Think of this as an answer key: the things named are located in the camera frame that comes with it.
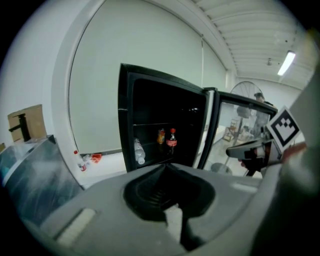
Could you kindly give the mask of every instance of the black fridge door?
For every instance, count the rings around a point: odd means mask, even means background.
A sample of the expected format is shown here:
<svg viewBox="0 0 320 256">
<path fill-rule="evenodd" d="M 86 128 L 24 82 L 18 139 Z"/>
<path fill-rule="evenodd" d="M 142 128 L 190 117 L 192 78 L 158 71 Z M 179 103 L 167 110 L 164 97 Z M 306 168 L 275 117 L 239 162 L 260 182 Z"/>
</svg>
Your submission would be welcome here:
<svg viewBox="0 0 320 256">
<path fill-rule="evenodd" d="M 277 109 L 254 99 L 215 91 L 210 125 L 198 169 L 245 176 L 247 169 L 226 149 L 257 139 Z"/>
<path fill-rule="evenodd" d="M 208 111 L 209 92 L 178 77 L 145 67 L 121 64 L 118 122 L 128 172 L 162 163 L 192 166 L 199 150 Z M 165 140 L 158 143 L 159 130 Z M 177 144 L 166 144 L 175 129 Z M 135 138 L 145 152 L 138 163 Z"/>
</svg>

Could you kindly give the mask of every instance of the white wall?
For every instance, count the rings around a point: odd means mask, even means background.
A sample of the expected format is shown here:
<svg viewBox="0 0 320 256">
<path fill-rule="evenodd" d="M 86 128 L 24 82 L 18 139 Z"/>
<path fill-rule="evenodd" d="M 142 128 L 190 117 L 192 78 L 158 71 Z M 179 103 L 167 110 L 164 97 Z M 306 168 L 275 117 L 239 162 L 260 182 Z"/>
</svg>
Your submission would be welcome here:
<svg viewBox="0 0 320 256">
<path fill-rule="evenodd" d="M 71 23 L 89 1 L 49 0 L 15 37 L 0 71 L 0 143 L 13 142 L 8 114 L 37 104 L 42 104 L 47 134 L 55 134 L 51 89 L 57 54 Z"/>
<path fill-rule="evenodd" d="M 236 78 L 235 84 L 242 81 L 249 81 L 257 85 L 262 91 L 265 100 L 275 105 L 278 110 L 283 106 L 290 108 L 301 93 L 300 89 L 260 79 Z"/>
<path fill-rule="evenodd" d="M 70 117 L 80 153 L 121 148 L 120 63 L 155 69 L 201 86 L 201 37 L 151 3 L 106 1 L 84 32 L 71 71 Z M 226 71 L 204 42 L 203 87 L 224 88 L 225 84 Z"/>
</svg>

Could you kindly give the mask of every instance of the standing fan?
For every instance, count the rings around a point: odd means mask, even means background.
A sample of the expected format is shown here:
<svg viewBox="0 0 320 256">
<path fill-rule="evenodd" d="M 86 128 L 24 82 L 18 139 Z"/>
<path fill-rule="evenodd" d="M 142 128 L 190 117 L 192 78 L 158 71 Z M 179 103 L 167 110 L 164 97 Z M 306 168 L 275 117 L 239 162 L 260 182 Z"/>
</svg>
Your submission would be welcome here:
<svg viewBox="0 0 320 256">
<path fill-rule="evenodd" d="M 233 87 L 231 93 L 255 100 L 255 94 L 262 91 L 253 82 L 243 81 Z"/>
</svg>

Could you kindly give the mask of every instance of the fluorescent light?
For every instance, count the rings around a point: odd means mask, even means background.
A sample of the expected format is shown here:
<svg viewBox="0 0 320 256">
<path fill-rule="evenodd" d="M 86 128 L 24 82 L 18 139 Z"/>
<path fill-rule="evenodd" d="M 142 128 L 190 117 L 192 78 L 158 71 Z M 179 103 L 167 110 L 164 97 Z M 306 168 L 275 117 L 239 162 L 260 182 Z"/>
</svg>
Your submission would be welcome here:
<svg viewBox="0 0 320 256">
<path fill-rule="evenodd" d="M 278 72 L 279 76 L 282 76 L 287 71 L 291 63 L 294 61 L 295 57 L 296 57 L 296 54 L 293 51 L 288 51 L 288 53 L 286 54 L 285 60 Z"/>
</svg>

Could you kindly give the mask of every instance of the soda bottle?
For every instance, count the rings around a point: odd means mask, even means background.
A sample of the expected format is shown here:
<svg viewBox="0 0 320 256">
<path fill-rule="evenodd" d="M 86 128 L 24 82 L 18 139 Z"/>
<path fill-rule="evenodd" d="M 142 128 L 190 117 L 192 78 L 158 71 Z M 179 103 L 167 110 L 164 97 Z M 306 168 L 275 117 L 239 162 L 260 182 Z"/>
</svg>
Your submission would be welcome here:
<svg viewBox="0 0 320 256">
<path fill-rule="evenodd" d="M 174 128 L 171 128 L 170 129 L 170 132 L 171 132 L 171 138 L 167 139 L 166 140 L 166 144 L 169 146 L 169 154 L 170 155 L 173 155 L 174 154 L 174 148 L 175 146 L 177 145 L 177 139 L 176 139 L 176 136 L 175 136 L 175 132 L 176 132 L 176 129 Z"/>
</svg>

